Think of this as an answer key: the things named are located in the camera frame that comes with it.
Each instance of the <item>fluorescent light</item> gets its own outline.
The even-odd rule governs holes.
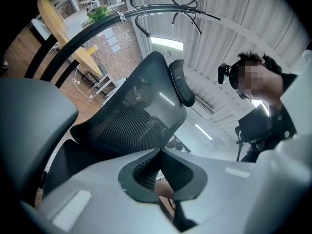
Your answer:
[[[151,37],[151,41],[152,43],[155,43],[155,44],[160,44],[160,45],[175,48],[178,50],[183,50],[184,44],[180,41],[174,41],[174,40],[158,38],[158,37]]]
[[[162,93],[159,93],[161,97],[163,97],[166,101],[168,101],[171,105],[175,105],[171,100],[169,100],[166,96],[164,96]]]
[[[202,130],[200,126],[198,126],[197,124],[195,124],[195,126],[196,126],[205,136],[207,136],[208,139],[213,140],[213,138],[211,138],[204,130]]]
[[[253,103],[254,107],[257,107],[257,106],[259,106],[259,105],[262,105],[263,108],[264,108],[264,110],[265,110],[265,112],[267,113],[267,115],[270,116],[269,110],[268,110],[267,107],[264,105],[263,101],[253,99],[253,100],[252,100],[252,103]]]

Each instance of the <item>chair armrest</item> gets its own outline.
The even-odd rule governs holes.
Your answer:
[[[0,79],[0,155],[19,197],[34,203],[44,167],[75,122],[75,105],[53,84]]]

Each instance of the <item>mesh chair back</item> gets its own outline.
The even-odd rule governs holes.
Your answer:
[[[76,125],[76,142],[108,158],[166,145],[186,119],[170,70],[152,52],[112,98],[89,120]]]

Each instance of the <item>vr headset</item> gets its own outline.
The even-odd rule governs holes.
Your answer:
[[[238,89],[238,61],[232,66],[223,63],[218,68],[218,82],[223,84],[227,77],[230,77],[230,84],[234,89]]]

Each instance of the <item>brick wall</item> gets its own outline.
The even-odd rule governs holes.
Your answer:
[[[65,18],[74,12],[69,1],[61,5],[59,11]],[[121,5],[115,11],[127,11],[127,6],[125,4]],[[100,38],[97,36],[93,37],[84,44],[84,47],[88,49],[93,44],[98,46],[99,50],[92,54],[93,59],[96,63],[103,64],[107,72],[117,81],[123,77],[128,77],[143,58],[131,21],[113,26],[112,29],[121,47],[117,52],[113,53],[104,35]],[[80,69],[83,73],[87,72],[83,68]]]

